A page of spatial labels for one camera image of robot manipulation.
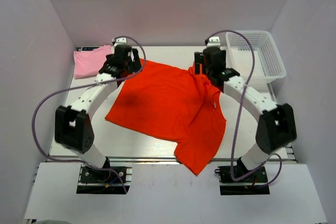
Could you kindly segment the orange t-shirt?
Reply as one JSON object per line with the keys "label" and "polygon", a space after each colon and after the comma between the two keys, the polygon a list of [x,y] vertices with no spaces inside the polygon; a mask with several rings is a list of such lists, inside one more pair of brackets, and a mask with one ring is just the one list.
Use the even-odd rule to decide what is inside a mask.
{"label": "orange t-shirt", "polygon": [[177,143],[177,160],[199,175],[225,135],[220,94],[194,66],[185,70],[148,60],[141,73],[123,83],[105,120]]}

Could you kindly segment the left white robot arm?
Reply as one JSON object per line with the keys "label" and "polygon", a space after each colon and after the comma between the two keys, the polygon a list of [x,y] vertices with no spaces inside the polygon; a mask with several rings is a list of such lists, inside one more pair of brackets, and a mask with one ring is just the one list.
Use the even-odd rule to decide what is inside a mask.
{"label": "left white robot arm", "polygon": [[106,56],[96,81],[76,101],[56,110],[55,141],[92,168],[98,181],[108,180],[111,168],[108,158],[93,143],[95,134],[91,119],[124,80],[134,77],[142,69],[139,51],[129,45],[118,44],[114,53]]}

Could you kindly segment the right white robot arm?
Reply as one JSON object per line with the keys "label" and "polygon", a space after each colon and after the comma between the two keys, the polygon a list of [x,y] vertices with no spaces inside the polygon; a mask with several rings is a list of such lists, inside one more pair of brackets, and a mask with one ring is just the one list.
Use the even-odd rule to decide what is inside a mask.
{"label": "right white robot arm", "polygon": [[196,52],[194,60],[196,74],[205,74],[212,85],[239,103],[239,111],[247,110],[257,122],[255,143],[235,166],[236,180],[250,181],[272,154],[296,140],[293,108],[248,86],[239,72],[226,66],[226,52],[218,47]]}

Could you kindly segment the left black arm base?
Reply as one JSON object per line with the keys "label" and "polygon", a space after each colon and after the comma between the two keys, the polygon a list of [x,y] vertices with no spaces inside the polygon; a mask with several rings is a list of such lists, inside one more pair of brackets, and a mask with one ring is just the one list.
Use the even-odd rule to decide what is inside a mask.
{"label": "left black arm base", "polygon": [[82,165],[77,183],[77,194],[88,195],[125,195],[131,185],[131,166],[112,167],[120,176],[113,172],[104,172]]}

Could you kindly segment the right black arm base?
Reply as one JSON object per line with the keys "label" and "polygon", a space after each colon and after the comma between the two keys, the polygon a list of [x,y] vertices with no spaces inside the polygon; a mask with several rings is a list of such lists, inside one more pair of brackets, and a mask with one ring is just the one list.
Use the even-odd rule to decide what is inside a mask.
{"label": "right black arm base", "polygon": [[219,166],[214,170],[219,178],[219,190],[221,196],[248,196],[248,195],[269,195],[269,186],[262,187],[268,183],[266,169],[262,167],[251,176],[238,182],[232,180],[230,166]]}

